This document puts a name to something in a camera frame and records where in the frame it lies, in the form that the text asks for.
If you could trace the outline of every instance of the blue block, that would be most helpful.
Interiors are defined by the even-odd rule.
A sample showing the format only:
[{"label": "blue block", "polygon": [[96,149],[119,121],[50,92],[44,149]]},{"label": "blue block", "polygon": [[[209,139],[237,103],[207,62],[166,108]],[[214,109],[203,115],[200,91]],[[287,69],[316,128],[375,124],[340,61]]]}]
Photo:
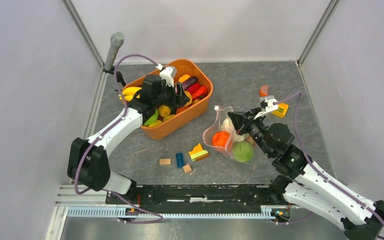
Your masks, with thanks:
[{"label": "blue block", "polygon": [[176,153],[176,162],[177,162],[178,169],[181,169],[185,165],[185,160],[183,159],[183,153]]}]

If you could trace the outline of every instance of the plastic container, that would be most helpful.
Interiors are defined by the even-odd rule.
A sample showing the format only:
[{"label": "plastic container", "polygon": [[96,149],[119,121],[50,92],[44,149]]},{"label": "plastic container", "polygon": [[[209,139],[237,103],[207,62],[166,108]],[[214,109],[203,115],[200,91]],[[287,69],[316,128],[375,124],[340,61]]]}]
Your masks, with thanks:
[{"label": "plastic container", "polygon": [[254,153],[255,153],[255,146],[256,145],[255,145],[254,141],[251,139],[251,137],[249,137],[248,134],[242,136],[243,138],[241,138],[241,136],[236,136],[235,137],[236,141],[235,141],[235,139],[233,137],[233,133],[235,132],[235,129],[233,128],[233,125],[231,125],[229,127],[229,131],[228,131],[230,134],[230,137],[227,140],[226,145],[224,147],[213,146],[213,136],[217,132],[225,130],[225,128],[222,128],[222,125],[223,125],[225,119],[228,118],[228,112],[233,112],[233,108],[231,106],[228,106],[225,108],[221,108],[220,106],[215,106],[214,110],[216,111],[215,122],[212,126],[207,128],[202,135],[202,139],[203,139],[205,145],[207,145],[207,146],[213,148],[214,150],[218,151],[219,153],[223,154],[223,156],[225,156],[226,158],[234,159],[237,162],[244,163],[243,161],[240,161],[239,159],[235,159],[235,156],[232,153],[232,148],[234,147],[234,144],[236,144],[236,141],[238,141],[238,142],[246,141],[252,146]]},{"label": "plastic container", "polygon": [[[180,112],[179,114],[176,114],[170,120],[167,120],[158,126],[155,126],[155,127],[141,126],[140,128],[143,130],[143,132],[149,138],[154,140],[161,140],[168,134],[180,128],[181,126],[187,124],[193,119],[204,114],[208,109],[208,104],[210,103],[210,97],[213,94],[213,83],[211,83],[210,79],[208,79],[208,77],[192,61],[181,58],[181,59],[172,61],[167,65],[173,66],[177,69],[176,76],[174,76],[175,83],[177,83],[179,78],[185,74],[190,76],[196,76],[198,78],[199,84],[206,86],[208,93],[207,93],[207,96],[204,97],[202,100],[200,100],[198,103],[193,104],[192,106],[188,107],[186,110]],[[149,74],[158,75],[159,72],[160,71],[156,69],[155,71],[150,72],[147,75]],[[145,76],[127,84],[125,87],[127,88],[127,87],[141,86],[144,79],[145,79]]]}]

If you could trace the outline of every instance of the wooden block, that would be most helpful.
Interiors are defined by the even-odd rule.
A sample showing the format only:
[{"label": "wooden block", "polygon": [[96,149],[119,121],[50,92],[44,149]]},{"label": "wooden block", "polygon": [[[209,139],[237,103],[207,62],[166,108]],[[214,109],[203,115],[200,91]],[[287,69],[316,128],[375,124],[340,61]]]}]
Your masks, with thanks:
[{"label": "wooden block", "polygon": [[171,165],[172,160],[170,158],[162,158],[159,160],[160,165]]},{"label": "wooden block", "polygon": [[191,168],[191,166],[189,164],[188,165],[184,165],[183,166],[183,171],[185,173],[188,173],[188,172],[192,171],[192,168]]}]

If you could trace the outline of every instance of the concrete floor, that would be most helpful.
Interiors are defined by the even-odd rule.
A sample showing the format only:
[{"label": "concrete floor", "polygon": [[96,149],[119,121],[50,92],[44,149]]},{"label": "concrete floor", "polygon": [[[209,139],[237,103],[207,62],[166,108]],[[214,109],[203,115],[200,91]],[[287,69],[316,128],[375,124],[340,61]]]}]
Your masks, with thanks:
[{"label": "concrete floor", "polygon": [[[254,159],[248,163],[239,163],[225,158],[208,148],[203,142],[203,132],[216,119],[214,105],[223,108],[231,106],[235,111],[247,111],[259,107],[259,88],[269,85],[269,94],[278,100],[304,91],[305,87],[294,62],[224,62],[199,63],[198,67],[208,76],[214,85],[208,110],[163,140],[152,140],[141,129],[133,131],[111,154],[111,170],[135,180],[138,184],[212,184],[269,183],[278,172],[272,167],[261,150],[256,149]],[[127,83],[154,70],[153,65],[123,65],[120,67]],[[122,110],[123,103],[114,91],[113,76],[109,76],[105,85],[95,132],[105,127]],[[295,100],[288,102],[289,110],[285,118],[269,114],[267,125],[281,122],[287,124],[292,133],[294,129]],[[328,173],[333,174],[320,130],[316,124],[310,101],[302,97],[299,113],[299,132],[304,140],[308,154]],[[209,151],[210,157],[199,162],[191,162],[188,151],[201,143]],[[184,173],[174,162],[172,166],[159,166],[161,158],[176,158],[183,153],[185,163],[190,164],[192,172]]]}]

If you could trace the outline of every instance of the white wall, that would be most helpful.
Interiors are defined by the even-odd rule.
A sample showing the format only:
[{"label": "white wall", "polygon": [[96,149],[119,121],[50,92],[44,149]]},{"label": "white wall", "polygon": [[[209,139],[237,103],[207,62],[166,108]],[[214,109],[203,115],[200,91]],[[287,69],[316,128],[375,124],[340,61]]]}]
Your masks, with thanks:
[{"label": "white wall", "polygon": [[0,240],[44,239],[100,69],[58,0],[0,0]]},{"label": "white wall", "polygon": [[[159,62],[297,60],[329,0],[72,0],[105,60],[110,37],[125,35],[118,59]],[[128,59],[143,62],[141,58]]]},{"label": "white wall", "polygon": [[384,1],[340,1],[303,74],[339,180],[384,200]]}]

